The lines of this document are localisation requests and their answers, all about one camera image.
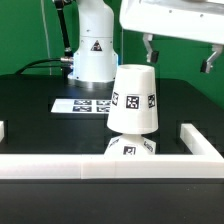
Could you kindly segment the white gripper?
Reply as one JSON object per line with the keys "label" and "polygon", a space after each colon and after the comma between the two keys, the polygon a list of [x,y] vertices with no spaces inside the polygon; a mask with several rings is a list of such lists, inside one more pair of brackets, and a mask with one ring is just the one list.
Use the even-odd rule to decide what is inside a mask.
{"label": "white gripper", "polygon": [[224,0],[122,0],[120,24],[126,30],[145,33],[149,63],[156,63],[159,56],[151,46],[152,34],[212,43],[202,73],[209,74],[223,52]]}

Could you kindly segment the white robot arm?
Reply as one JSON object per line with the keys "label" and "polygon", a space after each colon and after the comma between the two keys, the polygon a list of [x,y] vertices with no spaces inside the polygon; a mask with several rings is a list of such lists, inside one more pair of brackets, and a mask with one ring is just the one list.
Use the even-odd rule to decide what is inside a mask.
{"label": "white robot arm", "polygon": [[[79,48],[73,55],[74,84],[93,87],[113,81],[118,56],[113,51],[114,14],[103,0],[76,0],[79,11]],[[119,21],[126,30],[143,34],[146,60],[155,63],[155,35],[207,42],[213,54],[203,61],[208,73],[224,50],[224,0],[122,0]]]}

